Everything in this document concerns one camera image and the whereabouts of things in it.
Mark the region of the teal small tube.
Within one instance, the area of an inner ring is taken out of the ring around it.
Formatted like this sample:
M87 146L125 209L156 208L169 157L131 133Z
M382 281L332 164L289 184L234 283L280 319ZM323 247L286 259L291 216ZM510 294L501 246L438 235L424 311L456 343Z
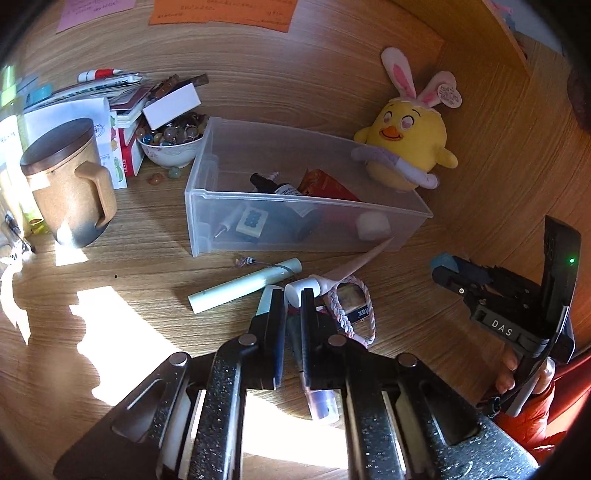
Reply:
M273 293L280 291L281 300L284 301L284 289L278 285L266 285L263 288L262 296L259 299L259 305L256 308L256 316L267 314L270 312L271 304L273 303Z

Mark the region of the clear plastic storage bin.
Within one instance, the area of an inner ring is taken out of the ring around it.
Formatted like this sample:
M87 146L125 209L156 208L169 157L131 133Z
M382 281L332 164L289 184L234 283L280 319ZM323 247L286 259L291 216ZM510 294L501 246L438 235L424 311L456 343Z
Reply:
M370 179L356 143L209 119L184 191L190 252L400 249L433 214L416 192Z

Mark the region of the bowl of glass marbles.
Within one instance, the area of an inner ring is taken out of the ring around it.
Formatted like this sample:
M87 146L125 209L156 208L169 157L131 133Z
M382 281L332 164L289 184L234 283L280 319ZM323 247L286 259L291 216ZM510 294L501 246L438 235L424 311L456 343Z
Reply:
M144 121L136 130L136 139L145 156L165 169L184 168L204 149L209 117L187 112L157 129Z

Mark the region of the brown mug with lid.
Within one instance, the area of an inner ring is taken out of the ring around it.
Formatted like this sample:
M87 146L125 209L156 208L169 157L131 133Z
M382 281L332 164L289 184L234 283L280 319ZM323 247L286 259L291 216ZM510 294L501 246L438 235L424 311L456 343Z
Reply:
M89 118L43 134L25 151L20 167L45 223L62 245L91 244L117 213L111 176L100 164Z

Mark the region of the pink sticky note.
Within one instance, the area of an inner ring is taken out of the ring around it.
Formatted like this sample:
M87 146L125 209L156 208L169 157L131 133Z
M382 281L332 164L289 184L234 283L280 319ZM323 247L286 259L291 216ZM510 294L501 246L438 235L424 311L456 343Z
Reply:
M56 32L61 33L89 21L133 9L135 0L66 0Z

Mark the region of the pale green tube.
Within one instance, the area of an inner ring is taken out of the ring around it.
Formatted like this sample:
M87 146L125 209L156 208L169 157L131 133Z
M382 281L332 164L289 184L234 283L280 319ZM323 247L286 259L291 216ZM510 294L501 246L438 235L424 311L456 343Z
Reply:
M194 314L202 313L294 277L302 269L301 261L297 258L266 265L262 269L189 295L189 306Z

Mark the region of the yellow chick plush toy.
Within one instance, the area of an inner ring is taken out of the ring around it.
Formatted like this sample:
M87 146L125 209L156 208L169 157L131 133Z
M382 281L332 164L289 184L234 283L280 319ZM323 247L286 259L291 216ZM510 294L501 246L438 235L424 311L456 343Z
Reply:
M457 109L463 99L455 76L440 71L422 92L417 92L406 55L388 47L381 53L383 66L399 92L388 101L372 125L353 136L359 144L352 159L365 165L370 178L400 192L418 187L434 190L438 177L435 166L458 166L454 153L446 148L447 130L436 106Z

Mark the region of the green spray bottle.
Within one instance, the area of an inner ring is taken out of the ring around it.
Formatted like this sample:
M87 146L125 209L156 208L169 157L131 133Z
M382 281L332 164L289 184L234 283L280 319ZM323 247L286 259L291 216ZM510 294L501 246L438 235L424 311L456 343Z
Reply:
M1 70L1 193L25 235L44 234L47 227L37 207L20 161L28 143L23 98L17 94L16 67Z

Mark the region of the stack of books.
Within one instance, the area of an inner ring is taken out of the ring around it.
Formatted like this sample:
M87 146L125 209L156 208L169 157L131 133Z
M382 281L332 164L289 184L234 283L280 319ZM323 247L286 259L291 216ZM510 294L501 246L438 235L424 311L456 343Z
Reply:
M24 110L27 143L70 120L89 118L100 162L108 169L113 187L122 189L127 186L126 177L138 171L137 166L125 165L122 147L137 140L136 130L146 121L143 108L189 83L197 89L209 79L205 74L184 80L172 76L153 84L140 74L123 74L58 91Z

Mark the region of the black dropper bottle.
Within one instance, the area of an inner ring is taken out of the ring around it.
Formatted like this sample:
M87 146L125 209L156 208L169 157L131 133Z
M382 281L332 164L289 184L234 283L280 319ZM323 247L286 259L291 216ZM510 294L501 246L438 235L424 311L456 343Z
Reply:
M290 183L277 184L272 179L263 177L259 173L252 173L250 175L250 183L252 183L259 193L301 196L301 192Z

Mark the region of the dark blue small box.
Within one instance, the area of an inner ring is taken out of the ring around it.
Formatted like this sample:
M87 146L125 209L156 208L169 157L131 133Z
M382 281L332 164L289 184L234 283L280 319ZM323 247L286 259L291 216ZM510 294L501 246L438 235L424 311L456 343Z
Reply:
M339 285L337 293L349 322L353 324L369 316L370 309L361 287L353 283L343 283Z

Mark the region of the clear white pen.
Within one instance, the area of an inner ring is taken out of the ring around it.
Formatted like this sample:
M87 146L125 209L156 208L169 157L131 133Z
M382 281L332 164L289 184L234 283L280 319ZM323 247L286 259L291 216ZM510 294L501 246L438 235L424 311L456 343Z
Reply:
M213 236L217 239L220 235L228 232L235 223L238 222L239 218L242 217L242 212L245 210L245 202L239 203L233 208L228 215L225 215L221 222L218 223L217 229Z

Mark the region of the orange sticky note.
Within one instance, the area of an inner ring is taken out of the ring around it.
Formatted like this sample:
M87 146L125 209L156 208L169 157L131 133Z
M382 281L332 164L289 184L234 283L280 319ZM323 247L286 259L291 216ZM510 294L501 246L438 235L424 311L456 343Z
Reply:
M218 22L286 33L296 7L294 0L155 1L149 24Z

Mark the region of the red white marker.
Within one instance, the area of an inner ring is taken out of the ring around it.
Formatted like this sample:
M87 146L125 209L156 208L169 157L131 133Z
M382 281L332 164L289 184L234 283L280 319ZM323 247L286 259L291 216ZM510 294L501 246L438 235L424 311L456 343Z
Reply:
M124 74L125 71L123 69L93 69L81 72L77 76L77 81L79 83L87 83L95 80L101 80L106 78L111 78L117 75Z

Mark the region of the white small box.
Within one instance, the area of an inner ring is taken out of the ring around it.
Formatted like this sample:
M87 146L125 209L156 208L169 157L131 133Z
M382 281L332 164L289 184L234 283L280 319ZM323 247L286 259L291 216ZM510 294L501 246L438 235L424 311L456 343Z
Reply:
M142 113L149 127L156 130L200 104L197 89L189 83L146 105Z

